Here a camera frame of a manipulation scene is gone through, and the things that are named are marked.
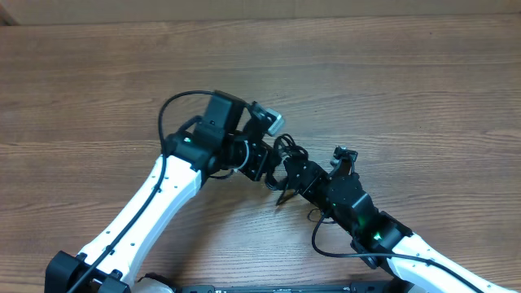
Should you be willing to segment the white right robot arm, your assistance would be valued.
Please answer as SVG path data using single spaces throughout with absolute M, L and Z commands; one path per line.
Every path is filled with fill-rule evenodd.
M 288 187 L 302 195 L 352 237 L 354 254 L 317 249 L 334 258 L 361 258 L 427 292 L 507 292 L 431 247 L 418 234 L 384 211 L 378 210 L 363 190 L 359 175 L 347 157 L 337 160 L 331 172 L 310 160 L 287 158 L 283 162 Z

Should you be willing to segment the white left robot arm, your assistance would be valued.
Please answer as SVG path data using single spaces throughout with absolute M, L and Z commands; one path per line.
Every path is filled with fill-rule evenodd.
M 46 292 L 131 292 L 142 262 L 179 209 L 218 172 L 240 171 L 253 181 L 267 168 L 284 120 L 268 109 L 240 116 L 194 116 L 176 133 L 160 136 L 161 154 L 143 185 L 111 224 L 76 256 L 59 251 L 46 268 Z

